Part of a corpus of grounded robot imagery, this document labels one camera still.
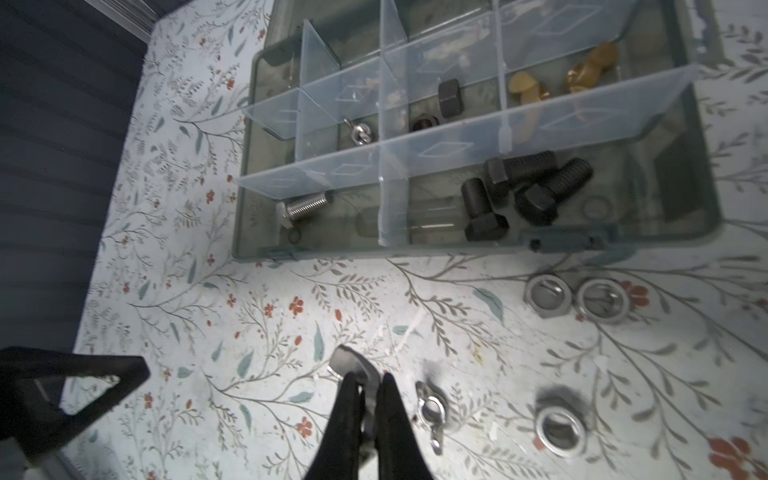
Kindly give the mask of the silver hex bolt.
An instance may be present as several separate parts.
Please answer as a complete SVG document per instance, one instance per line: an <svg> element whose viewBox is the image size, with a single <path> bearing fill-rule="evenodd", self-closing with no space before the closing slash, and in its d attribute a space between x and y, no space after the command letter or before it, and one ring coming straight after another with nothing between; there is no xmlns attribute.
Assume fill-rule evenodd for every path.
<svg viewBox="0 0 768 480"><path fill-rule="evenodd" d="M309 218L332 203L328 192L315 193L278 202L276 215L279 224L291 229L298 221Z"/></svg>

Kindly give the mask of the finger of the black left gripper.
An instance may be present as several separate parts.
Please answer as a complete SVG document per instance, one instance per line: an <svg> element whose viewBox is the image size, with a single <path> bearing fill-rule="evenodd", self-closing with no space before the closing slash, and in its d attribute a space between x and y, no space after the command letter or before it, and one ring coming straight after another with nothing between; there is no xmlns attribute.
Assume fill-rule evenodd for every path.
<svg viewBox="0 0 768 480"><path fill-rule="evenodd" d="M60 406L66 384L111 378L101 394L69 413ZM1 439L26 456L61 449L150 378L141 356L81 355L29 347L1 351Z"/></svg>

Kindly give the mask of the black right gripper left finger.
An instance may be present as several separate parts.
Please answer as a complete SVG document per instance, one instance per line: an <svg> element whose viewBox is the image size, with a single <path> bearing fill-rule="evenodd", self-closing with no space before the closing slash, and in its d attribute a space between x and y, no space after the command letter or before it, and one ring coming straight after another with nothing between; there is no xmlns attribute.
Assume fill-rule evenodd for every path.
<svg viewBox="0 0 768 480"><path fill-rule="evenodd" d="M357 479L365 400L357 376L348 373L340 388L305 480Z"/></svg>

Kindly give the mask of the black hex nut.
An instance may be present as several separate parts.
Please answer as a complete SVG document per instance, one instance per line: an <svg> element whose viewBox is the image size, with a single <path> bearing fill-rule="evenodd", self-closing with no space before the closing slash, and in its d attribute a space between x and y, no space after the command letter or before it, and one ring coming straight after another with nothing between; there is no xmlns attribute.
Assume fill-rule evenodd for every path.
<svg viewBox="0 0 768 480"><path fill-rule="evenodd" d="M438 86L438 104L443 118L459 116L464 111L461 87L456 78L446 80Z"/></svg>
<svg viewBox="0 0 768 480"><path fill-rule="evenodd" d="M440 120L436 116L431 114L421 114L413 120L410 131L418 132L418 131L433 128L439 125L440 125Z"/></svg>

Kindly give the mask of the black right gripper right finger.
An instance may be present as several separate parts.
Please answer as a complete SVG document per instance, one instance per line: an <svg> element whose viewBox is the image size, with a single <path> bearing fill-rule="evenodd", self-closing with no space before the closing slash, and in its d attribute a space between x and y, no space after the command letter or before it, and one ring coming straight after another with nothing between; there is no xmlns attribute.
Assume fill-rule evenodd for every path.
<svg viewBox="0 0 768 480"><path fill-rule="evenodd" d="M384 374L377 390L375 424L379 479L433 479L391 373Z"/></svg>

